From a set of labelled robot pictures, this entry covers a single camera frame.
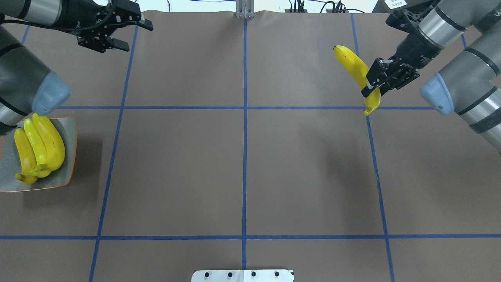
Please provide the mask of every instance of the metal mount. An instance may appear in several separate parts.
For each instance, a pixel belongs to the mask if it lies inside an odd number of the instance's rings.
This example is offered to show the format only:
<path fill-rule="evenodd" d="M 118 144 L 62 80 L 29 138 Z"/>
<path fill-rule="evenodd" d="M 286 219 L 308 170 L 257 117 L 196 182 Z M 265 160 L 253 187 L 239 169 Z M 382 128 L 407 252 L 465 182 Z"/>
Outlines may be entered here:
<path fill-rule="evenodd" d="M 235 15 L 243 20 L 254 18 L 254 0 L 236 0 Z"/>
<path fill-rule="evenodd" d="M 294 271 L 287 269 L 199 270 L 191 282 L 294 282 Z"/>

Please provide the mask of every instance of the yellow banana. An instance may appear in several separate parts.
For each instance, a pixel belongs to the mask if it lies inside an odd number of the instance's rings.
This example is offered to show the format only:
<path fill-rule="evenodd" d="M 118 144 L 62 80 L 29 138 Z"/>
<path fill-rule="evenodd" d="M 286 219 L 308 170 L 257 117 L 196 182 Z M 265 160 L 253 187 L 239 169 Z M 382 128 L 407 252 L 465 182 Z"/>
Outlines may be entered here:
<path fill-rule="evenodd" d="M 44 141 L 47 150 L 47 162 L 45 164 L 38 164 L 36 170 L 55 171 L 61 167 L 64 161 L 66 150 L 63 139 L 48 117 L 39 116 L 34 113 L 33 124 Z"/>
<path fill-rule="evenodd" d="M 343 67 L 353 76 L 360 90 L 367 86 L 367 72 L 369 67 L 349 48 L 341 45 L 334 46 L 334 55 Z M 381 92 L 376 88 L 367 98 L 364 98 L 364 115 L 370 115 L 379 107 L 381 102 Z"/>
<path fill-rule="evenodd" d="M 30 141 L 22 128 L 16 129 L 14 132 L 14 142 L 19 153 L 19 160 L 21 161 L 21 173 L 16 174 L 16 179 L 21 181 L 24 185 L 33 184 L 38 177 L 30 174 L 30 171 L 35 169 L 37 159 Z"/>
<path fill-rule="evenodd" d="M 45 149 L 44 141 L 38 134 L 35 126 L 33 125 L 33 121 L 30 118 L 25 119 L 24 128 L 26 132 L 26 136 L 30 141 L 30 144 L 33 148 L 33 152 L 35 153 L 35 159 L 37 160 L 37 165 L 42 165 L 47 163 L 47 149 Z M 36 169 L 31 170 L 30 174 L 38 177 L 45 177 L 51 173 L 50 170 L 46 171 L 36 171 Z"/>

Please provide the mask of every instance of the grid line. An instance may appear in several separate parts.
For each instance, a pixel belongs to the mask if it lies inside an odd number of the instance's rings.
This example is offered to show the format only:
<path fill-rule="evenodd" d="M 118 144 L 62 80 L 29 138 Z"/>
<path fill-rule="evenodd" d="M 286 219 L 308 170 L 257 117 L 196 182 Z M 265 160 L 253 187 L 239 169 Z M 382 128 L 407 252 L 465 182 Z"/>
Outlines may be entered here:
<path fill-rule="evenodd" d="M 59 106 L 58 109 L 121 109 L 121 106 Z M 362 106 L 124 106 L 125 110 L 364 110 Z M 378 110 L 433 110 L 424 106 L 381 106 Z"/>
<path fill-rule="evenodd" d="M 243 176 L 242 176 L 242 269 L 246 269 L 247 236 L 247 20 L 243 21 Z"/>
<path fill-rule="evenodd" d="M 468 45 L 466 44 L 466 38 L 464 37 L 464 33 L 461 34 L 461 40 L 463 41 L 463 47 L 466 49 Z"/>
<path fill-rule="evenodd" d="M 357 28 L 355 25 L 355 17 L 353 16 L 353 14 L 350 14 L 350 16 L 351 16 L 351 25 L 353 28 L 353 39 L 355 41 L 355 50 L 356 50 L 357 56 L 360 57 L 360 53 L 359 53 L 359 49 L 358 49 Z M 388 237 L 388 226 L 386 225 L 386 214 L 384 212 L 383 193 L 381 192 L 381 181 L 379 179 L 379 170 L 377 167 L 376 151 L 374 149 L 374 139 L 372 136 L 371 121 L 370 121 L 369 116 L 366 116 L 365 119 L 367 121 L 367 130 L 368 130 L 368 134 L 369 134 L 369 141 L 371 144 L 372 162 L 374 164 L 374 172 L 376 173 L 377 190 L 378 190 L 378 195 L 379 195 L 379 208 L 381 210 L 381 220 L 383 223 L 384 241 L 386 244 L 386 255 L 388 257 L 388 268 L 390 271 L 390 279 L 391 279 L 391 282 L 395 282 L 395 273 L 393 271 L 393 259 L 391 257 L 390 239 Z"/>
<path fill-rule="evenodd" d="M 389 239 L 498 238 L 501 233 L 388 234 Z M 96 240 L 97 236 L 74 235 L 0 235 L 0 240 Z M 366 240 L 385 239 L 384 234 L 354 235 L 103 235 L 100 240 Z"/>
<path fill-rule="evenodd" d="M 117 152 L 118 136 L 120 135 L 120 127 L 122 125 L 122 116 L 123 116 L 123 111 L 124 111 L 124 106 L 125 106 L 125 99 L 127 97 L 127 87 L 129 84 L 130 70 L 132 68 L 132 58 L 134 57 L 134 49 L 136 47 L 137 30 L 138 30 L 138 27 L 136 26 L 136 29 L 134 31 L 134 39 L 132 40 L 132 48 L 130 50 L 129 65 L 127 67 L 127 76 L 125 78 L 124 91 L 122 94 L 122 103 L 120 105 L 120 113 L 118 114 L 118 122 L 117 122 L 117 129 L 115 132 L 115 139 L 113 141 L 113 150 L 111 152 L 111 160 L 110 160 L 110 167 L 108 170 L 108 178 L 106 180 L 106 188 L 104 190 L 103 205 L 101 206 L 101 215 L 99 217 L 99 226 L 98 226 L 98 230 L 97 230 L 96 244 L 94 246 L 94 255 L 92 256 L 91 270 L 89 273 L 89 282 L 92 282 L 92 280 L 94 279 L 94 270 L 96 269 L 97 255 L 98 255 L 98 251 L 99 251 L 99 243 L 101 241 L 101 232 L 103 230 L 104 214 L 106 212 L 106 203 L 108 201 L 108 193 L 110 191 L 111 175 L 113 172 L 113 165 L 115 163 L 115 155 Z"/>
<path fill-rule="evenodd" d="M 30 26 L 26 26 L 26 29 L 25 29 L 25 34 L 23 35 L 23 40 L 21 40 L 21 44 L 25 44 L 26 42 L 26 37 L 28 37 L 28 32 L 30 31 Z"/>

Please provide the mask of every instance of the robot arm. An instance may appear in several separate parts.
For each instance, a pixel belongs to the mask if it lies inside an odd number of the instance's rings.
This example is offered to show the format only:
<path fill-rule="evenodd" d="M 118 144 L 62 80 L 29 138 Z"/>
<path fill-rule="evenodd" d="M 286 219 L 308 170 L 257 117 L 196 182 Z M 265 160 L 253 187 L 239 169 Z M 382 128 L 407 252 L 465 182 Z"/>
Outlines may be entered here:
<path fill-rule="evenodd" d="M 4 15 L 25 21 L 5 20 Z M 22 23 L 77 36 L 80 46 L 104 53 L 129 51 L 127 42 L 110 36 L 121 27 L 138 25 L 153 30 L 139 5 L 111 0 L 100 6 L 92 0 L 0 0 L 2 23 Z M 31 112 L 47 115 L 70 96 L 69 86 L 25 46 L 0 26 L 0 135 L 16 128 Z"/>
<path fill-rule="evenodd" d="M 127 42 L 110 37 L 118 28 L 137 25 L 153 30 L 139 5 L 129 0 L 112 0 L 106 6 L 92 0 L 0 0 L 0 14 L 26 21 L 0 23 L 22 23 L 73 34 L 79 45 L 101 53 L 112 48 L 129 51 Z"/>
<path fill-rule="evenodd" d="M 501 89 L 492 80 L 501 69 L 501 0 L 442 0 L 421 15 L 398 11 L 386 21 L 409 35 L 388 60 L 377 58 L 367 73 L 367 97 L 400 89 L 467 27 L 482 35 L 421 87 L 421 96 L 438 112 L 456 112 L 501 152 Z"/>
<path fill-rule="evenodd" d="M 391 27 L 409 33 L 388 60 L 377 58 L 362 90 L 364 97 L 380 87 L 381 95 L 400 89 L 419 77 L 416 69 L 424 68 L 471 25 L 492 25 L 482 18 L 494 14 L 499 0 L 442 0 L 432 1 L 429 8 L 418 14 L 408 10 L 393 12 L 386 20 Z"/>

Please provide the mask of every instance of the plate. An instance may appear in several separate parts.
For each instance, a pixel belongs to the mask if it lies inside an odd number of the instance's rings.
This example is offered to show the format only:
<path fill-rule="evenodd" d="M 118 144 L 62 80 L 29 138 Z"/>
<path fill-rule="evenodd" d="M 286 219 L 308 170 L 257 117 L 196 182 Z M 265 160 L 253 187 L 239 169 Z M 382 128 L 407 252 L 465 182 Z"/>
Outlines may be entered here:
<path fill-rule="evenodd" d="M 23 185 L 14 175 L 21 172 L 18 149 L 14 143 L 14 131 L 12 130 L 0 141 L 0 192 L 32 191 L 48 189 L 68 185 L 75 166 L 77 151 L 77 119 L 75 117 L 62 117 L 50 119 L 54 127 L 59 131 L 66 149 L 66 157 L 63 165 L 56 171 L 51 172 L 44 178 L 31 185 Z"/>

